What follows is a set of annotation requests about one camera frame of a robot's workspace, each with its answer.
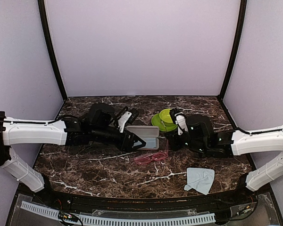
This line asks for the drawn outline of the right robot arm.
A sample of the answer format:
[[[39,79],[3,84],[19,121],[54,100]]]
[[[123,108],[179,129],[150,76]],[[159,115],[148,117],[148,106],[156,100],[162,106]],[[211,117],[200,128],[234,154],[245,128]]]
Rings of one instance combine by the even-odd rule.
[[[178,131],[165,134],[170,148],[177,151],[183,147],[198,153],[200,157],[232,158],[249,153],[279,151],[279,155],[268,163],[242,175],[238,189],[232,192],[231,200],[242,204],[250,191],[259,188],[283,176],[283,125],[245,131],[241,128],[215,132],[207,116],[200,114],[185,117],[178,113],[172,117]]]

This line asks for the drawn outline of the pink sunglasses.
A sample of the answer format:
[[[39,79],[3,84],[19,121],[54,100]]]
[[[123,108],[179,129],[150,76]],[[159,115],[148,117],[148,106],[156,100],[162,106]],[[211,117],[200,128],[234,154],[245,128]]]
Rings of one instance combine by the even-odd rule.
[[[146,165],[153,161],[161,161],[168,158],[169,142],[166,141],[165,149],[156,153],[147,153],[134,158],[137,165]]]

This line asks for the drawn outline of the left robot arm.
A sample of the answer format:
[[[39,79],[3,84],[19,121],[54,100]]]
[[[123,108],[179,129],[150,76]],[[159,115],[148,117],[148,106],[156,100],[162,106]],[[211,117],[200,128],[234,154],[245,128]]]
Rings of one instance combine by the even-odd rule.
[[[127,107],[116,114],[115,109],[105,103],[92,104],[80,117],[66,114],[51,121],[14,119],[0,111],[0,168],[38,193],[45,204],[54,205],[57,194],[50,190],[50,182],[23,161],[12,145],[80,146],[97,142],[112,144],[121,152],[132,152],[146,145],[142,138],[126,129],[138,115],[136,109]]]

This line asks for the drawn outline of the pink glasses case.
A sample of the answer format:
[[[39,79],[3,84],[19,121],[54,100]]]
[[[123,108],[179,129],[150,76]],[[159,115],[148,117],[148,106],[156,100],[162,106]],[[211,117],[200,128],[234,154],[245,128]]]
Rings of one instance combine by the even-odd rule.
[[[157,126],[127,126],[126,128],[128,131],[138,135],[143,140],[145,138],[152,138],[155,137],[158,141],[159,137],[159,128]],[[155,150],[155,149],[145,149],[141,148],[140,150]]]

